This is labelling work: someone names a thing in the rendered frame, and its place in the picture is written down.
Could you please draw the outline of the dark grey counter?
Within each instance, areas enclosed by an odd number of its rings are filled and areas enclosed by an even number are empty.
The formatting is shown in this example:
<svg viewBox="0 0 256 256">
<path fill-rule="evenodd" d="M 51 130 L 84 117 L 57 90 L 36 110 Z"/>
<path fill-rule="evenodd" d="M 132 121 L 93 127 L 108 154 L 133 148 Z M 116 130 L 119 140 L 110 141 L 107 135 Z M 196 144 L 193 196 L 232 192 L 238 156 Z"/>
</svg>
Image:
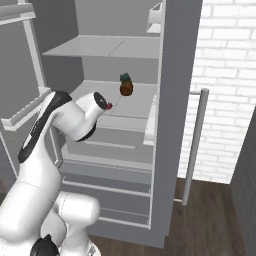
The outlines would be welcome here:
<svg viewBox="0 0 256 256">
<path fill-rule="evenodd" d="M 246 256 L 256 256 L 256 107 L 230 186 Z"/>
</svg>

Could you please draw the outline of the grey fridge door with bins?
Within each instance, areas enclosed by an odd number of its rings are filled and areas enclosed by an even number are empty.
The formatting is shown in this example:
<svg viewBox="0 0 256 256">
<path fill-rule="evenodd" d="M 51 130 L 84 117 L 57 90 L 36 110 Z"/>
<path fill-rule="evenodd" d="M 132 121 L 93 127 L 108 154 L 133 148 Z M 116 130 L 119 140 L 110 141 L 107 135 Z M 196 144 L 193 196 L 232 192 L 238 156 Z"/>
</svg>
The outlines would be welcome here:
<svg viewBox="0 0 256 256">
<path fill-rule="evenodd" d="M 0 0 L 0 179 L 12 184 L 19 171 L 17 155 L 32 127 L 46 85 L 28 0 Z"/>
</svg>

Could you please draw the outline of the red strawberry with green top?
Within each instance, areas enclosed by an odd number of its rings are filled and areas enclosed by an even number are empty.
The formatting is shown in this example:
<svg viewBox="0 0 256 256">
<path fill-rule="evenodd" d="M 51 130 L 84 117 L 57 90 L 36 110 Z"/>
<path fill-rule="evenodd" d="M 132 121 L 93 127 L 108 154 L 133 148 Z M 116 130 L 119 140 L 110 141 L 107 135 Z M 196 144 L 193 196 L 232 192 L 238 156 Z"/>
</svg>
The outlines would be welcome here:
<svg viewBox="0 0 256 256">
<path fill-rule="evenodd" d="M 120 76 L 120 93 L 122 96 L 130 96 L 133 93 L 132 80 L 128 73 L 124 73 Z"/>
</svg>

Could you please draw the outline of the white glass fridge shelf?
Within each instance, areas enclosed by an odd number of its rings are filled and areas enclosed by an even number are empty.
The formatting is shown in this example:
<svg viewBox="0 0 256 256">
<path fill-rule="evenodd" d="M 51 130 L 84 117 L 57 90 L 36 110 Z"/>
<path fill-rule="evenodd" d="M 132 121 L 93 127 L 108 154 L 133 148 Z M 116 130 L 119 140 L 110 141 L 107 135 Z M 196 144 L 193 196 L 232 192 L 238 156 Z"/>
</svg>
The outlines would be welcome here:
<svg viewBox="0 0 256 256">
<path fill-rule="evenodd" d="M 106 111 L 106 115 L 147 118 L 153 97 L 157 94 L 155 84 L 134 83 L 133 93 L 122 96 L 120 82 L 84 80 L 72 93 L 71 97 L 77 100 L 80 96 L 97 91 L 113 107 Z"/>
<path fill-rule="evenodd" d="M 44 53 L 45 56 L 122 57 L 157 59 L 159 37 L 77 36 Z"/>
</svg>

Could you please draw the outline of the grey freezer drawer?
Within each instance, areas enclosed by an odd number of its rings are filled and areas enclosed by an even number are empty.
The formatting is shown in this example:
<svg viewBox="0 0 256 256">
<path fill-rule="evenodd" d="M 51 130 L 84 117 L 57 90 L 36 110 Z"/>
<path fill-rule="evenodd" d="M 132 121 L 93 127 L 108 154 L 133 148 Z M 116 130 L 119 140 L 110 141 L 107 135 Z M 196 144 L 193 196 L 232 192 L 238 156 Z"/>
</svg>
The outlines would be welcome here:
<svg viewBox="0 0 256 256">
<path fill-rule="evenodd" d="M 101 221 L 149 228 L 150 193 L 86 184 L 71 180 L 67 176 L 63 178 L 62 190 L 97 198 L 101 206 Z"/>
</svg>

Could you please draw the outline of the small red cherry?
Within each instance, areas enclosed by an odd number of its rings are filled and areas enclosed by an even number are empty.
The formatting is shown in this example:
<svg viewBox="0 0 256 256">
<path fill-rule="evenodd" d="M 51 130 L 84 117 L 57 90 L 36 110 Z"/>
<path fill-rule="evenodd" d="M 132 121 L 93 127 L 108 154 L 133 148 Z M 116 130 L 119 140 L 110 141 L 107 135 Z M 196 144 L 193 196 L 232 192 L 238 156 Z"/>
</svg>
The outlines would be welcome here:
<svg viewBox="0 0 256 256">
<path fill-rule="evenodd" d="M 119 98 L 114 102 L 114 103 L 111 103 L 111 102 L 108 102 L 107 103 L 107 110 L 110 110 L 112 109 L 113 107 L 115 108 L 115 106 L 118 104 L 119 100 L 121 99 L 122 96 L 119 96 Z"/>
</svg>

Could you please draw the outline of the grey fridge crisper drawer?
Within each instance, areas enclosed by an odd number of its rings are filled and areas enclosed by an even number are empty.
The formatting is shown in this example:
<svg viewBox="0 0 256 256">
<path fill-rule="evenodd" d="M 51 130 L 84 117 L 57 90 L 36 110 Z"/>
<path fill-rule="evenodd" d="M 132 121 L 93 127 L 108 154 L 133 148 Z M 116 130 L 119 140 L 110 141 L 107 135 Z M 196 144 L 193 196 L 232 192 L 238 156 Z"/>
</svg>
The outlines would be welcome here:
<svg viewBox="0 0 256 256">
<path fill-rule="evenodd" d="M 115 159 L 151 164 L 153 147 L 144 144 L 144 133 L 119 128 L 116 124 L 103 126 L 97 123 L 95 132 L 85 141 L 66 138 L 67 150 L 72 155 Z"/>
</svg>

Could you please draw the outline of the grey fridge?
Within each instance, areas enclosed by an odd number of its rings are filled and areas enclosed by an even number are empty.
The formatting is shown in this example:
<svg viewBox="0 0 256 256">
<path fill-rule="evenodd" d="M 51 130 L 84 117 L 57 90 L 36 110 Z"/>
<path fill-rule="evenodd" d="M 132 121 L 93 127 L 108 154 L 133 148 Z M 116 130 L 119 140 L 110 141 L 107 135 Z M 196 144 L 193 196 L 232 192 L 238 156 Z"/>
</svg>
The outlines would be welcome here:
<svg viewBox="0 0 256 256">
<path fill-rule="evenodd" d="M 44 53 L 77 36 L 159 37 L 161 0 L 30 0 L 36 12 L 34 28 L 48 86 L 70 94 L 84 81 L 120 82 L 128 73 L 132 84 L 155 84 L 159 91 L 159 59 L 122 57 L 45 56 Z M 151 194 L 149 228 L 99 221 L 90 232 L 125 242 L 149 245 L 151 241 L 152 198 L 155 163 L 155 116 L 157 94 L 147 118 L 106 115 L 98 119 L 103 126 L 144 133 L 144 144 L 153 147 L 151 164 L 72 155 L 66 138 L 61 140 L 64 158 L 61 171 L 71 180 L 129 189 Z"/>
</svg>

